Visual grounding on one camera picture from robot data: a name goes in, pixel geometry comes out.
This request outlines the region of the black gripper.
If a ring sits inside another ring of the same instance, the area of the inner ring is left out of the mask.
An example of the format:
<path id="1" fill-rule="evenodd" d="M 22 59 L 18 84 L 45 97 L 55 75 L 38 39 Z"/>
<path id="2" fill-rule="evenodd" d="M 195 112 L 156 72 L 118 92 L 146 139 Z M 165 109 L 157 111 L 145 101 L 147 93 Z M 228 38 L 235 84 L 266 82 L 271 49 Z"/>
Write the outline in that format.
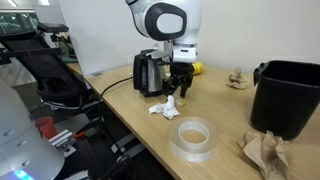
<path id="1" fill-rule="evenodd" d="M 180 97 L 185 99 L 186 92 L 192 84 L 194 69 L 191 63 L 170 62 L 170 76 L 163 80 L 163 94 L 173 95 L 175 88 L 181 86 Z"/>

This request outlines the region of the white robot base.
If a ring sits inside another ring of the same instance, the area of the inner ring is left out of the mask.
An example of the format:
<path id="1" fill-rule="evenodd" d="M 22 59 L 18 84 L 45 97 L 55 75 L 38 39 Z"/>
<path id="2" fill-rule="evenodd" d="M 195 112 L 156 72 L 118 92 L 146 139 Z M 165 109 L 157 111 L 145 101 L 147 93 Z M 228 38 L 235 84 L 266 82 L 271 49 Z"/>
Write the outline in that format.
<path id="1" fill-rule="evenodd" d="M 1 180 L 53 180 L 64 162 L 35 126 L 19 94 L 0 80 Z"/>

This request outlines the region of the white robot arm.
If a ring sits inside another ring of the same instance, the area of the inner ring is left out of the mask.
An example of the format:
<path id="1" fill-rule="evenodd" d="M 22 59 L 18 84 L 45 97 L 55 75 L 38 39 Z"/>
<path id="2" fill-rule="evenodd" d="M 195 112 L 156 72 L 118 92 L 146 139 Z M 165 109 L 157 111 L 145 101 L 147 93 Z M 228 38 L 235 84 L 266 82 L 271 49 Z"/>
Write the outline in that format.
<path id="1" fill-rule="evenodd" d="M 203 0 L 125 0 L 137 31 L 155 41 L 169 41 L 170 78 L 163 81 L 163 94 L 181 87 L 186 97 L 193 80 Z"/>

